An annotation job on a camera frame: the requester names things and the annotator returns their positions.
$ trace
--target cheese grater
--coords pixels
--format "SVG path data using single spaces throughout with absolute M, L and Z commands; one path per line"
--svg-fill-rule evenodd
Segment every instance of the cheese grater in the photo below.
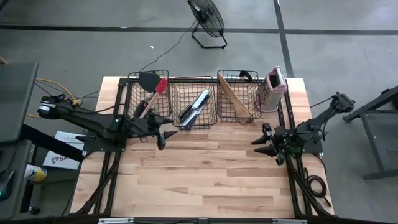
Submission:
M 276 111 L 279 101 L 286 90 L 285 79 L 282 76 L 280 67 L 276 66 L 260 84 L 256 97 L 257 108 L 265 113 Z

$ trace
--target black cable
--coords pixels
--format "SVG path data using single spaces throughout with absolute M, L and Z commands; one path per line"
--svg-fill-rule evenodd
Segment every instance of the black cable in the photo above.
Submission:
M 0 11 L 6 7 L 7 3 L 9 2 L 9 0 L 2 0 L 2 3 L 0 4 Z
M 60 105 L 60 104 L 58 104 L 58 103 L 55 103 L 55 105 L 60 106 L 60 107 L 62 107 L 62 108 L 70 109 L 69 107 Z M 98 111 L 75 111 L 75 110 L 74 110 L 73 112 L 76 112 L 76 113 L 85 113 L 85 114 L 92 114 L 92 113 L 99 113 L 99 112 L 107 111 L 107 110 L 109 110 L 109 109 L 112 109 L 112 108 L 117 107 L 117 106 L 122 106 L 122 105 L 124 105 L 124 103 L 119 103 L 119 104 L 116 104 L 116 105 L 113 105 L 113 106 L 110 106 L 110 107 L 108 107 L 108 108 L 105 108 L 105 109 L 102 109 L 102 110 L 98 110 Z
M 128 75 L 127 77 L 130 78 L 130 75 L 135 74 L 135 73 L 139 73 L 139 72 L 143 71 L 143 70 L 144 70 L 146 67 L 148 67 L 149 65 L 152 65 L 153 63 L 156 63 L 163 55 L 165 55 L 165 54 L 169 53 L 171 50 L 173 50 L 173 48 L 174 48 L 175 46 L 177 46 L 179 43 L 181 43 L 182 37 L 193 27 L 193 25 L 195 25 L 196 22 L 197 22 L 197 21 L 195 20 L 195 22 L 193 22 L 193 24 L 187 29 L 187 31 L 185 31 L 185 32 L 181 35 L 181 37 L 180 37 L 180 39 L 178 40 L 178 42 L 177 42 L 176 44 L 174 44 L 168 51 L 166 51 L 166 52 L 164 52 L 163 54 L 161 54 L 160 56 L 158 56 L 158 57 L 156 58 L 156 60 L 154 60 L 153 62 L 151 62 L 151 63 L 145 65 L 144 68 L 142 68 L 142 69 L 139 70 L 138 72 L 131 72 L 131 73 L 129 73 L 129 75 Z
M 46 92 L 49 96 L 51 96 L 51 94 L 47 91 L 47 90 L 45 90 L 45 89 L 43 89 L 41 86 L 39 86 L 37 83 L 35 83 L 35 85 L 37 85 L 37 87 L 39 87 L 39 88 L 41 88 L 44 92 Z
M 325 171 L 325 176 L 327 176 L 328 174 L 326 173 L 326 165 L 325 165 L 325 162 L 323 161 L 323 159 L 322 159 L 318 154 L 313 153 L 313 155 L 316 156 L 316 157 L 319 159 L 319 161 L 321 161 L 321 163 L 322 163 L 322 165 L 323 165 L 323 170 Z
M 326 128 L 326 125 L 328 124 L 328 121 L 330 120 L 330 118 L 331 118 L 333 112 L 335 112 L 335 110 L 336 110 L 336 108 L 330 112 L 328 119 L 326 119 L 326 122 L 325 122 L 325 124 L 323 125 L 323 130 L 322 130 L 322 132 L 324 133 L 323 135 L 325 135 L 325 128 Z
M 47 83 L 44 83 L 44 82 L 42 82 L 42 81 L 40 81 L 40 80 L 36 80 L 36 82 L 39 82 L 39 83 L 41 83 L 41 84 L 43 84 L 43 85 L 46 85 L 46 86 L 48 86 L 48 87 L 50 87 L 50 88 L 52 88 L 52 89 L 54 89 L 54 90 L 57 90 L 57 91 L 60 91 L 61 93 L 64 93 L 64 94 L 66 94 L 66 95 L 69 95 L 69 93 L 67 93 L 67 92 L 65 92 L 65 91 L 63 91 L 63 90 L 60 90 L 60 89 L 57 88 L 57 87 L 51 86 L 51 85 L 49 85 L 49 84 L 47 84 Z M 95 92 L 89 93 L 89 94 L 87 94 L 87 95 L 85 95 L 85 96 L 83 96 L 83 97 L 77 97 L 77 96 L 76 96 L 76 98 L 77 98 L 77 99 L 98 98 L 97 96 L 90 96 L 90 95 L 95 94 L 95 93 L 99 93 L 99 92 L 100 92 L 100 91 L 95 91 Z
M 68 202 L 67 202 L 67 205 L 65 206 L 65 208 L 63 209 L 63 212 L 61 213 L 61 216 L 64 216 L 65 215 L 65 212 L 67 211 L 67 209 L 68 209 L 68 207 L 69 207 L 69 204 L 70 204 L 70 202 L 72 201 L 72 198 L 73 198 L 73 193 L 75 192 L 75 189 L 72 189 L 72 193 L 70 194 L 70 196 L 69 196 L 69 200 L 68 200 Z
M 311 126 L 310 128 L 315 128 L 318 129 L 318 131 L 320 131 L 322 133 L 322 139 L 323 141 L 325 141 L 325 130 L 321 130 L 319 127 L 317 126 Z M 297 134 L 308 134 L 308 133 L 312 133 L 312 131 L 302 131 L 302 132 L 298 132 Z
M 12 154 L 12 157 L 11 157 L 11 159 L 10 159 L 10 163 L 8 163 L 7 170 L 9 170 L 9 169 L 11 168 L 12 161 L 14 160 L 15 154 L 17 154 L 17 144 L 18 144 L 18 142 L 15 143 L 15 151 L 14 151 L 14 153 Z
M 92 94 L 95 94 L 95 93 L 99 93 L 100 91 L 98 90 L 98 91 L 95 91 L 95 92 L 92 92 L 92 93 L 89 93 L 89 94 L 86 94 L 85 96 L 83 96 L 83 97 L 81 97 L 81 98 L 79 98 L 79 99 L 84 99 L 84 98 L 98 98 L 97 96 L 90 96 L 90 95 L 92 95 Z
M 329 97 L 329 98 L 327 98 L 327 99 L 325 99 L 325 100 L 323 100 L 323 101 L 321 101 L 319 103 L 315 103 L 314 105 L 310 106 L 310 108 L 313 108 L 314 106 L 318 106 L 319 104 L 322 104 L 322 103 L 324 103 L 324 102 L 326 102 L 326 101 L 328 101 L 330 99 L 332 99 L 332 97 Z
M 67 92 L 65 92 L 65 91 L 63 91 L 63 90 L 60 90 L 60 89 L 58 89 L 58 88 L 56 88 L 56 87 L 54 87 L 54 86 L 50 86 L 49 84 L 44 83 L 44 82 L 42 82 L 42 81 L 40 81 L 40 80 L 36 80 L 35 82 L 39 82 L 39 83 L 41 83 L 41 84 L 43 84 L 43 85 L 46 85 L 46 86 L 48 86 L 48 87 L 50 87 L 50 88 L 53 88 L 54 90 L 58 90 L 58 91 L 60 91 L 60 92 L 62 92 L 62 93 L 64 93 L 64 94 L 66 94 L 66 95 L 69 95 L 69 93 L 67 93 Z
M 328 187 L 326 186 L 325 181 L 317 175 L 308 175 L 307 168 L 305 168 L 304 171 L 307 175 L 307 178 L 305 179 L 305 183 L 306 183 L 308 189 L 310 190 L 311 194 L 314 197 L 323 198 L 325 200 L 325 202 L 329 205 L 329 207 L 331 207 L 331 203 L 326 198 L 326 194 L 328 192 Z M 321 188 L 322 188 L 321 192 L 316 192 L 312 189 L 312 182 L 314 182 L 314 181 L 318 182 L 321 185 Z

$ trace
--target fan stand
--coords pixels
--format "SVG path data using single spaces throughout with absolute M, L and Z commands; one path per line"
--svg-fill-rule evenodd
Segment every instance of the fan stand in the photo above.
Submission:
M 199 22 L 197 22 L 197 25 L 195 26 L 195 28 L 194 28 L 193 31 L 192 31 L 192 38 L 194 38 L 195 41 L 198 42 L 198 44 L 200 45 L 201 48 L 204 48 L 204 49 L 219 49 L 219 48 L 224 49 L 224 48 L 228 45 L 228 43 L 226 42 L 226 39 L 225 39 L 224 35 L 221 34 L 221 37 L 223 38 L 223 40 L 224 40 L 224 42 L 225 42 L 225 45 L 223 45 L 223 46 L 212 46 L 212 47 L 204 46 L 203 44 L 201 44 L 201 43 L 199 42 L 199 40 L 198 40 L 198 39 L 195 37 L 195 35 L 194 35 L 194 33 L 198 30 L 198 26 L 199 26 Z

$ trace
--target red spatula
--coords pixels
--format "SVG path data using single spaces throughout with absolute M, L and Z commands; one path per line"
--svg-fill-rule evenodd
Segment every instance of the red spatula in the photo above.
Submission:
M 167 78 L 163 78 L 160 81 L 160 83 L 156 86 L 156 89 L 155 89 L 156 93 L 152 97 L 150 102 L 148 103 L 148 106 L 142 112 L 140 118 L 143 118 L 148 113 L 149 109 L 151 109 L 155 105 L 158 97 L 163 93 L 163 91 L 166 89 L 166 87 L 167 87 Z

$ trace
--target electrical cable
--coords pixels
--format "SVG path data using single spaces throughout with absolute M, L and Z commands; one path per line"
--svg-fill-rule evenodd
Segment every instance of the electrical cable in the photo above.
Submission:
M 325 122 L 325 124 L 323 125 L 323 131 L 322 131 L 323 133 L 325 133 L 326 125 L 328 124 L 328 121 L 330 120 L 330 118 L 331 118 L 333 112 L 335 112 L 335 110 L 336 110 L 336 108 L 330 112 L 328 119 L 326 119 L 326 122 Z
M 40 89 L 42 89 L 44 92 L 46 92 L 49 96 L 51 96 L 51 93 L 49 93 L 47 90 L 43 89 L 41 86 L 39 86 L 37 83 L 35 83 L 35 85 L 37 87 L 39 87 Z
M 68 207 L 69 207 L 69 204 L 70 204 L 70 202 L 72 201 L 73 193 L 74 193 L 74 192 L 75 192 L 74 189 L 72 189 L 72 193 L 71 193 L 70 196 L 69 196 L 69 200 L 68 200 L 68 202 L 67 202 L 67 205 L 66 205 L 65 208 L 63 209 L 63 212 L 61 213 L 61 216 L 64 216 L 64 215 L 65 215 L 65 212 L 67 211 L 67 209 L 68 209 Z
M 9 0 L 2 0 L 2 3 L 0 4 L 0 11 L 2 9 L 4 9 L 4 7 L 6 7 L 7 3 L 9 2 Z
M 39 118 L 39 119 L 41 119 L 40 116 L 32 115 L 32 114 L 29 114 L 29 113 L 27 113 L 26 116 L 31 117 L 31 118 Z
M 55 88 L 54 86 L 50 86 L 49 84 L 46 84 L 46 83 L 44 83 L 44 82 L 42 82 L 42 81 L 40 81 L 40 80 L 36 80 L 36 81 L 39 82 L 39 83 L 41 83 L 41 84 L 43 84 L 43 85 L 46 85 L 46 86 L 48 86 L 48 87 L 50 87 L 50 88 L 53 88 L 54 90 L 60 91 L 61 93 L 64 93 L 64 94 L 69 95 L 69 93 L 67 93 L 66 91 L 60 90 L 60 89 L 58 89 L 58 88 Z M 77 97 L 77 96 L 74 96 L 74 97 L 77 98 L 77 99 L 98 98 L 97 96 L 90 96 L 90 95 L 95 94 L 95 93 L 99 93 L 99 92 L 100 92 L 100 91 L 95 91 L 95 92 L 86 94 L 86 95 L 83 96 L 83 97 Z
M 92 93 L 89 93 L 89 94 L 86 94 L 85 96 L 83 96 L 83 97 L 81 97 L 81 98 L 79 98 L 79 99 L 84 99 L 84 98 L 87 98 L 88 96 L 90 96 L 90 95 L 92 95 L 92 94 L 95 94 L 95 93 L 99 93 L 100 91 L 98 90 L 98 91 L 95 91 L 95 92 L 92 92 Z
M 326 173 L 326 165 L 325 165 L 325 162 L 323 161 L 323 159 L 322 159 L 318 154 L 313 153 L 313 155 L 316 156 L 316 157 L 319 159 L 319 161 L 321 161 L 321 163 L 322 163 L 322 165 L 323 165 L 323 170 L 325 171 L 325 176 L 327 176 L 328 174 Z
M 8 65 L 8 62 L 3 57 L 0 57 L 0 63 Z
M 318 131 L 320 131 L 322 133 L 322 139 L 323 141 L 325 141 L 325 130 L 321 130 L 320 128 L 318 128 L 317 126 L 311 126 L 310 128 L 315 128 L 318 129 Z M 312 131 L 302 131 L 302 132 L 298 132 L 297 134 L 308 134 L 308 133 L 312 133 Z
M 322 103 L 324 103 L 324 102 L 326 102 L 326 101 L 328 101 L 330 99 L 332 99 L 332 97 L 329 97 L 329 98 L 327 98 L 327 99 L 325 99 L 325 100 L 323 100 L 323 101 L 321 101 L 319 103 L 315 103 L 314 105 L 310 106 L 310 108 L 313 108 L 314 106 L 318 106 L 318 105 L 320 105 L 320 104 L 322 104 Z
M 15 143 L 15 151 L 14 151 L 14 153 L 12 154 L 10 163 L 8 163 L 7 170 L 11 168 L 12 161 L 14 160 L 15 154 L 17 154 L 17 144 L 18 144 L 18 142 Z
M 66 87 L 61 85 L 59 82 L 56 82 L 56 81 L 53 81 L 53 80 L 48 80 L 48 79 L 45 79 L 45 78 L 36 78 L 36 81 L 43 81 L 43 82 L 49 82 L 49 83 L 56 84 L 59 87 L 61 87 L 63 90 L 65 90 L 66 93 L 70 96 L 70 98 L 72 98 L 73 100 L 75 99 L 75 97 L 70 93 L 70 91 Z
M 55 105 L 60 106 L 62 108 L 70 109 L 69 107 L 60 105 L 58 103 L 55 103 Z M 93 113 L 104 112 L 104 111 L 107 111 L 107 110 L 112 109 L 114 107 L 122 106 L 122 105 L 124 105 L 124 103 L 119 103 L 119 104 L 116 104 L 116 105 L 113 105 L 113 106 L 110 106 L 108 108 L 105 108 L 105 109 L 102 109 L 102 110 L 98 110 L 98 111 L 74 111 L 74 112 L 76 112 L 76 113 L 85 113 L 85 114 L 93 114 Z
M 131 72 L 131 73 L 129 73 L 129 75 L 128 75 L 127 77 L 130 78 L 130 75 L 132 75 L 132 74 L 134 74 L 134 73 L 139 73 L 139 72 L 143 71 L 146 67 L 148 67 L 149 65 L 152 65 L 153 63 L 156 63 L 162 56 L 164 56 L 165 54 L 167 54 L 167 53 L 169 53 L 171 50 L 173 50 L 173 48 L 174 48 L 175 46 L 177 46 L 179 43 L 181 43 L 182 37 L 193 27 L 193 25 L 195 25 L 196 22 L 197 22 L 197 21 L 195 20 L 195 22 L 193 22 L 193 24 L 187 29 L 187 31 L 185 31 L 185 32 L 181 35 L 181 37 L 180 37 L 180 39 L 178 40 L 178 42 L 177 42 L 176 44 L 174 44 L 168 51 L 166 51 L 166 52 L 164 52 L 163 54 L 161 54 L 160 56 L 158 56 L 158 57 L 156 58 L 156 60 L 154 60 L 153 62 L 151 62 L 151 63 L 145 65 L 144 68 L 142 68 L 142 69 L 139 70 L 138 72 Z
M 326 186 L 325 181 L 317 175 L 309 175 L 307 168 L 304 168 L 304 171 L 307 175 L 307 178 L 305 179 L 305 183 L 306 183 L 308 189 L 310 190 L 311 194 L 314 197 L 323 198 L 325 200 L 325 202 L 329 205 L 329 207 L 331 207 L 331 203 L 326 198 L 326 194 L 328 192 L 328 187 Z M 316 192 L 312 189 L 312 182 L 314 182 L 314 181 L 318 182 L 321 185 L 321 188 L 322 188 L 321 192 Z

